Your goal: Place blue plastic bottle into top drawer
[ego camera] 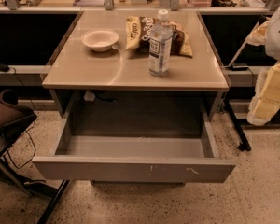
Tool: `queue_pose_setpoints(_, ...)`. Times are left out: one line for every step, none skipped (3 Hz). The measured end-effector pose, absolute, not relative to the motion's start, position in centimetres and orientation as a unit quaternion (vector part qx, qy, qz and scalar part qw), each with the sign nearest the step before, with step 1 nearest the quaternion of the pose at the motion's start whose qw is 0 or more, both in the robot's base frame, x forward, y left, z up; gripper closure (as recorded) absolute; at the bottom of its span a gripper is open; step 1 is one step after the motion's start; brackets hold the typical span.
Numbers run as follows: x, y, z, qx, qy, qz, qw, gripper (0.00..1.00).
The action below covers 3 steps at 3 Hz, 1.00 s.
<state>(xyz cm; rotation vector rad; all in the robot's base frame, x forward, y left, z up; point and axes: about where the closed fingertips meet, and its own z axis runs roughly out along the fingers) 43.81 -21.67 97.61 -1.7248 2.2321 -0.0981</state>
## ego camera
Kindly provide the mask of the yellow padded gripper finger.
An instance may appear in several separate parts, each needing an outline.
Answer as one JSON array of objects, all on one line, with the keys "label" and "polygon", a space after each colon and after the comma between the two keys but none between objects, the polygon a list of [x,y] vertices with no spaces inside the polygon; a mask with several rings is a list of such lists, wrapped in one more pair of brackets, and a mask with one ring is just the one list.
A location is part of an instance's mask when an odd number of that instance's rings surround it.
[{"label": "yellow padded gripper finger", "polygon": [[256,27],[249,33],[245,42],[252,46],[264,45],[266,42],[267,27],[269,21],[257,23]]},{"label": "yellow padded gripper finger", "polygon": [[261,68],[251,99],[247,121],[256,126],[269,122],[280,109],[280,61],[270,68]]}]

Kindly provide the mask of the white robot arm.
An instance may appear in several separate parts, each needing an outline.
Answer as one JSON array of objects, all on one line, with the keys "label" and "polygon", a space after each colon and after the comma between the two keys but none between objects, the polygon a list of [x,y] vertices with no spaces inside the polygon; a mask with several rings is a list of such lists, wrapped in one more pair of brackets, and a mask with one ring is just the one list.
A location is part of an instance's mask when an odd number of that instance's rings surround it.
[{"label": "white robot arm", "polygon": [[280,7],[245,41],[253,46],[264,45],[266,54],[276,60],[271,68],[260,70],[255,95],[249,105],[247,121],[261,126],[280,109]]}]

